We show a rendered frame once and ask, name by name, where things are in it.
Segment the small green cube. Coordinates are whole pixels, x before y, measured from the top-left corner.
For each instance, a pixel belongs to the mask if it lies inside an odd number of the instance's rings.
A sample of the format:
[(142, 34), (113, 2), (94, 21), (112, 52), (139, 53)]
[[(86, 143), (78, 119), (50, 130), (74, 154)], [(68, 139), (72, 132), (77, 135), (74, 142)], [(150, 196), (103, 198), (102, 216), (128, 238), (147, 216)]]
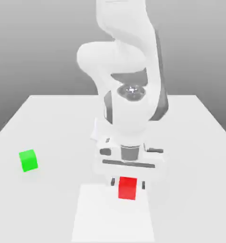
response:
[(23, 172), (38, 168), (37, 157), (34, 150), (27, 150), (19, 153), (19, 158)]

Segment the small red cube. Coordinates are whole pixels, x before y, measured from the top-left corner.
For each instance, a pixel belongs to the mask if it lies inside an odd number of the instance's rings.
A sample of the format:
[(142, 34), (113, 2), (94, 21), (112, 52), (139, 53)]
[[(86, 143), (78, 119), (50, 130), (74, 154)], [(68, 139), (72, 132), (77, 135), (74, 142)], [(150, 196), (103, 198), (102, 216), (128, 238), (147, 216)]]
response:
[(136, 199), (137, 179), (120, 177), (118, 186), (118, 198), (135, 200)]

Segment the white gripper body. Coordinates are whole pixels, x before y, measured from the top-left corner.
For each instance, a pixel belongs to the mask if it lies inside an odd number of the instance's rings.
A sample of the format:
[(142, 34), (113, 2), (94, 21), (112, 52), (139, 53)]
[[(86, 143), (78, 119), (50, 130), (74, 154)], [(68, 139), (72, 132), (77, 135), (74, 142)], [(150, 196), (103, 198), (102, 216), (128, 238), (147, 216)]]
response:
[(134, 162), (117, 157), (95, 155), (94, 171), (110, 177), (159, 178), (165, 174), (166, 160), (161, 154), (142, 154)]

